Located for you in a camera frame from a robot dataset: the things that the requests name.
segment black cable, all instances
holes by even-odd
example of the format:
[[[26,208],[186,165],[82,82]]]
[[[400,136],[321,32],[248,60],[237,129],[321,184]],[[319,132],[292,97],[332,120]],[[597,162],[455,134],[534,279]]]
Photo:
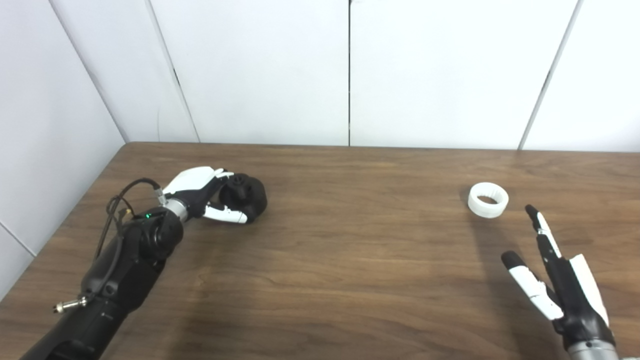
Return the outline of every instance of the black cable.
[[[122,191],[111,198],[111,200],[109,200],[109,202],[107,203],[107,220],[106,223],[104,224],[104,228],[102,229],[102,234],[100,236],[100,240],[98,241],[98,247],[96,248],[95,251],[95,257],[94,257],[94,261],[100,256],[100,252],[102,251],[102,246],[104,244],[104,239],[106,238],[107,232],[109,231],[109,226],[111,225],[111,221],[113,221],[115,219],[115,211],[118,209],[118,205],[120,203],[120,201],[124,201],[125,204],[127,205],[127,208],[131,211],[132,214],[135,214],[133,211],[133,208],[131,207],[131,204],[129,204],[129,202],[124,199],[124,195],[133,187],[136,186],[137,184],[140,183],[147,183],[150,184],[151,186],[153,186],[154,190],[158,190],[160,189],[160,185],[155,182],[154,180],[151,180],[149,178],[146,177],[142,177],[138,180],[135,180],[133,182],[131,182],[130,184],[128,184],[127,186],[125,186]],[[113,260],[111,261],[111,264],[109,265],[109,269],[107,270],[106,274],[104,275],[104,277],[102,278],[102,281],[100,282],[100,284],[98,285],[98,287],[92,291],[92,294],[90,295],[91,298],[93,298],[94,296],[100,294],[102,292],[102,289],[105,287],[105,285],[107,284],[107,282],[109,281],[109,279],[111,278],[111,276],[113,275],[113,272],[115,271],[115,268],[118,264],[118,261],[120,260],[120,255],[122,253],[122,247],[124,246],[124,232],[122,229],[122,219],[124,218],[124,216],[126,215],[125,211],[121,211],[120,212],[120,216],[115,219],[115,223],[116,223],[116,252],[113,256]],[[141,228],[140,229],[141,232],[143,234],[146,235],[146,233],[144,232],[144,230]]]
[[[116,213],[116,209],[118,209],[118,205],[120,204],[120,200],[124,200],[125,204],[127,204],[127,206],[129,207],[129,209],[132,211],[133,213],[133,209],[131,208],[131,205],[129,204],[128,201],[126,201],[124,199],[124,195],[134,186],[136,186],[137,184],[140,183],[147,183],[151,186],[153,186],[154,190],[158,190],[160,189],[160,185],[155,182],[152,179],[149,179],[147,177],[141,177],[138,180],[132,181],[131,183],[129,183],[127,186],[125,186],[122,191],[111,198],[111,200],[107,203],[107,220],[104,224],[104,227],[102,228],[102,234],[100,235],[100,239],[98,240],[98,246],[95,249],[95,255],[93,256],[93,260],[95,261],[98,256],[100,256],[100,252],[102,252],[102,246],[104,245],[104,240],[107,237],[107,232],[109,232],[109,227],[111,226],[111,221],[113,221],[113,219],[115,218],[115,213]]]

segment black object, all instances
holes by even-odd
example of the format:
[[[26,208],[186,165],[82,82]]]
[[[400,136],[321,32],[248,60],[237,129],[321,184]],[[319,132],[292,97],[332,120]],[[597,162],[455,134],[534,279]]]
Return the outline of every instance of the black object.
[[[138,183],[151,184],[156,195],[162,194],[155,181],[142,178],[111,198],[95,260],[81,282],[78,301],[64,303],[62,311],[66,312],[62,319],[21,357],[22,360],[98,359],[127,315],[147,298],[164,270],[166,260],[182,241],[183,222],[201,217],[206,206],[224,208],[224,205],[242,211],[247,222],[253,222],[267,206],[262,183],[246,174],[238,174],[214,178],[199,190],[184,190],[167,196],[173,205],[179,204],[178,213],[180,209],[186,213],[177,214],[161,206],[147,210],[143,216],[134,215],[132,220],[122,224],[125,213],[121,212],[118,218],[115,216],[118,203],[124,201],[134,214],[124,195]],[[221,204],[209,202],[216,192],[220,192]],[[102,250],[105,235],[114,220],[117,235]]]
[[[81,283],[81,297],[91,299],[65,313],[23,360],[98,359],[129,313],[139,308],[164,269],[166,258],[182,239],[180,219],[164,208],[150,218],[123,226],[121,254],[113,238]],[[115,257],[115,271],[101,287]]]
[[[220,190],[220,202],[231,210],[242,211],[248,224],[267,208],[267,195],[260,180],[246,174],[235,174]]]
[[[512,250],[505,251],[500,258],[507,270],[511,270],[517,266],[527,266],[524,263],[524,260],[522,260],[522,258]]]

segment prosthetic hand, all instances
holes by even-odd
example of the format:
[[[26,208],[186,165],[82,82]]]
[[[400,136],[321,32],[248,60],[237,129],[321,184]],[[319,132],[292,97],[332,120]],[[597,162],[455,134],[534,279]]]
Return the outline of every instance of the prosthetic hand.
[[[138,183],[151,184],[160,202],[160,206],[142,215],[135,215],[124,199],[125,193]],[[212,199],[215,194],[219,202]],[[124,212],[115,218],[120,200],[134,215],[124,224]],[[129,184],[107,206],[107,223],[77,299],[54,306],[55,313],[65,314],[22,359],[98,359],[127,315],[146,299],[167,258],[182,240],[184,222],[205,217],[250,223],[266,206],[264,187],[258,179],[224,169],[185,170],[164,190],[146,178]],[[113,220],[118,234],[101,251]]]
[[[555,291],[513,251],[502,254],[504,266],[563,336],[564,349],[572,360],[618,360],[607,310],[584,256],[579,254],[569,260],[562,257],[542,214],[531,205],[525,209],[538,234],[538,249]]]

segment wooden table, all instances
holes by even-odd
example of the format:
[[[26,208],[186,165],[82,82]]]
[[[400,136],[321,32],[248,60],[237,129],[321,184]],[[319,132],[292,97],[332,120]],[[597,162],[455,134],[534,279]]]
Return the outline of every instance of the wooden table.
[[[190,222],[103,359],[565,359],[500,262],[517,250],[544,274],[527,203],[585,254],[620,355],[640,355],[640,154],[131,143],[0,303],[0,358],[75,297],[113,194],[200,165],[258,177],[269,206]],[[501,217],[468,210],[481,181],[509,192]],[[153,205],[144,186],[129,198]]]

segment white ring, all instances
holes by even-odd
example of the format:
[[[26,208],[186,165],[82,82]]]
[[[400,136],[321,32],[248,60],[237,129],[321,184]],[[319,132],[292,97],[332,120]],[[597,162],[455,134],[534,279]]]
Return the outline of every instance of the white ring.
[[[496,204],[487,204],[479,196],[490,197]],[[503,188],[492,183],[477,183],[469,191],[469,209],[479,217],[497,218],[509,203],[509,194]]]

